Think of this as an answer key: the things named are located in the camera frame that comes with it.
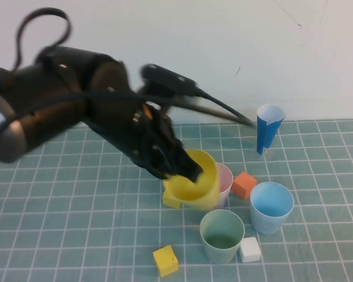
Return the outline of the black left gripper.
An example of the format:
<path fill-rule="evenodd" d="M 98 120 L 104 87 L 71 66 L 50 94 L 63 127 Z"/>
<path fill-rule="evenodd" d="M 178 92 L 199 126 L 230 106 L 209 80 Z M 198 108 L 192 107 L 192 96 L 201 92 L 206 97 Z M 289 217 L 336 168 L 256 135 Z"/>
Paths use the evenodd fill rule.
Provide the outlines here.
<path fill-rule="evenodd" d="M 180 146 L 152 128 L 140 105 L 132 102 L 94 102 L 88 126 L 133 163 L 165 180 L 180 175 L 197 182 L 202 167 Z"/>

